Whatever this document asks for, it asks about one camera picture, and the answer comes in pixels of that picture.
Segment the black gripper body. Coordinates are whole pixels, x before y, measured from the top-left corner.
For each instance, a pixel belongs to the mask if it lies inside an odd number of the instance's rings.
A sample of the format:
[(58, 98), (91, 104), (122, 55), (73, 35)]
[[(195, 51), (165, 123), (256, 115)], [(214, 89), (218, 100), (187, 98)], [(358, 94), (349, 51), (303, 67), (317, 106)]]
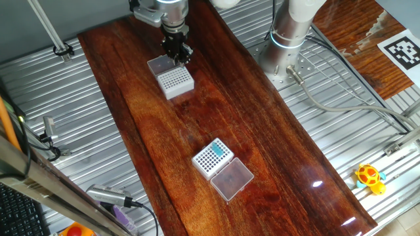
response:
[(171, 52), (180, 52), (181, 46), (185, 44), (189, 37), (189, 33), (170, 33), (164, 29), (162, 30), (162, 33), (164, 35), (164, 39), (161, 46), (168, 56)]

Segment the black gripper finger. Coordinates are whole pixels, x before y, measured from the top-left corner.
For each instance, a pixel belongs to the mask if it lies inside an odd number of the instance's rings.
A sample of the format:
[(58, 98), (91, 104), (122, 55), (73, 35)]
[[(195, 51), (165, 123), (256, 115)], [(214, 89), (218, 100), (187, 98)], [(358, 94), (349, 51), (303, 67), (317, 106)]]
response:
[(172, 59), (174, 65), (185, 65), (185, 54), (183, 52), (171, 52), (169, 57)]
[(188, 64), (191, 61), (191, 56), (194, 50), (187, 44), (183, 44), (180, 50), (180, 62), (182, 64)]

